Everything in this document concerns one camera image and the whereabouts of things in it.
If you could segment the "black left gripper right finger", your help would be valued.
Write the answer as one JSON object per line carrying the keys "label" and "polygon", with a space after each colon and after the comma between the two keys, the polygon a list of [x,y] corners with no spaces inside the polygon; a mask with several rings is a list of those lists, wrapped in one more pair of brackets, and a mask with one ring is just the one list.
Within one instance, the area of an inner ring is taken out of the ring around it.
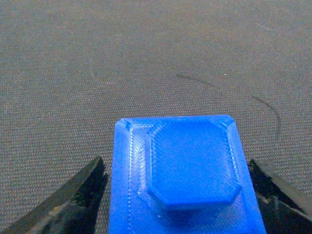
{"label": "black left gripper right finger", "polygon": [[268,234],[310,234],[312,198],[254,159],[248,163],[255,195]]}

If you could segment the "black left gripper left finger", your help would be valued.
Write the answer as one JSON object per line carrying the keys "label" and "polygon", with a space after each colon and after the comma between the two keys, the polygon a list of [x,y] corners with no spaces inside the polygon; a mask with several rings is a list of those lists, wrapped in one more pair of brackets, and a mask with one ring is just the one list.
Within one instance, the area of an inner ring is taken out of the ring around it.
{"label": "black left gripper left finger", "polygon": [[103,159],[98,156],[2,233],[93,234],[107,182]]}

